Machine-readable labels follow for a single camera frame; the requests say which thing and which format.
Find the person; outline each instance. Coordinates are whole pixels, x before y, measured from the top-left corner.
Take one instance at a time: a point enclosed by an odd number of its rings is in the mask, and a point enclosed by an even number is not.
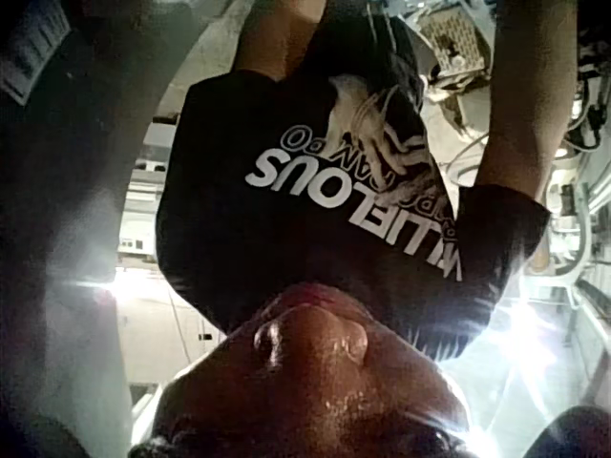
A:
[[[189,91],[158,260],[228,337],[167,386],[135,458],[465,449],[469,412],[436,362],[486,327],[544,232],[577,7],[499,6],[490,139],[454,220],[406,26],[344,6],[257,1],[233,71]]]

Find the cable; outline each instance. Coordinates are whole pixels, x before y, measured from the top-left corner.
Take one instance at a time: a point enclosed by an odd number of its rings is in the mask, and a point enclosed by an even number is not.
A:
[[[479,144],[481,141],[484,140],[484,138],[488,137],[489,133],[487,132],[484,135],[479,136],[478,138],[476,138],[474,141],[472,141],[469,145],[467,145],[466,147],[464,147],[462,150],[460,150],[460,152],[456,155],[456,157],[454,159],[452,159],[450,162],[448,162],[447,164],[440,164],[445,166],[445,170],[446,173],[448,174],[448,179],[455,184],[456,186],[461,186],[461,184],[458,182],[457,179],[453,178],[453,175],[450,173],[450,170],[452,169],[452,167],[454,166],[454,164],[465,154],[467,153],[469,150],[471,150],[473,148],[473,146]]]
[[[579,113],[579,116],[575,120],[572,120],[571,123],[569,124],[569,127],[567,128],[568,132],[574,131],[581,125],[581,123],[588,116],[589,108],[590,108],[590,84],[588,83],[588,80],[586,79],[583,81],[583,97],[582,97],[582,103],[581,103],[581,112]]]
[[[174,314],[174,321],[176,322],[176,328],[179,331],[180,343],[182,344],[182,351],[184,352],[184,356],[187,359],[187,363],[191,364],[191,357],[189,356],[189,350],[187,350],[187,342],[184,340],[184,335],[182,334],[182,328],[180,327],[179,320],[179,312],[176,309],[176,304],[174,303],[174,299],[172,299],[172,291],[170,291],[170,286],[167,285],[168,298],[170,298],[170,303],[172,304],[172,313]]]
[[[577,151],[581,151],[582,153],[592,153],[600,148],[600,134],[595,131],[594,137],[595,141],[593,145],[578,145],[577,143],[573,143],[567,138],[564,138],[562,141],[569,145],[571,148],[576,149]]]

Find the black t-shirt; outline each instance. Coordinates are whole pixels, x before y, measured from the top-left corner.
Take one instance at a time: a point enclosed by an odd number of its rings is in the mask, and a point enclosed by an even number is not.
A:
[[[462,189],[457,221],[413,100],[361,76],[235,72],[189,92],[158,214],[158,260],[224,332],[290,284],[360,300],[430,357],[488,324],[548,212]]]

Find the mouth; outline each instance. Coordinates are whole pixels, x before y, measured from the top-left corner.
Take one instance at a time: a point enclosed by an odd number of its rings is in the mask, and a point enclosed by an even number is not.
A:
[[[337,317],[360,324],[373,321],[369,311],[356,299],[337,288],[320,283],[299,283],[290,286],[263,310],[261,318],[270,322],[286,310],[303,305],[324,308]]]

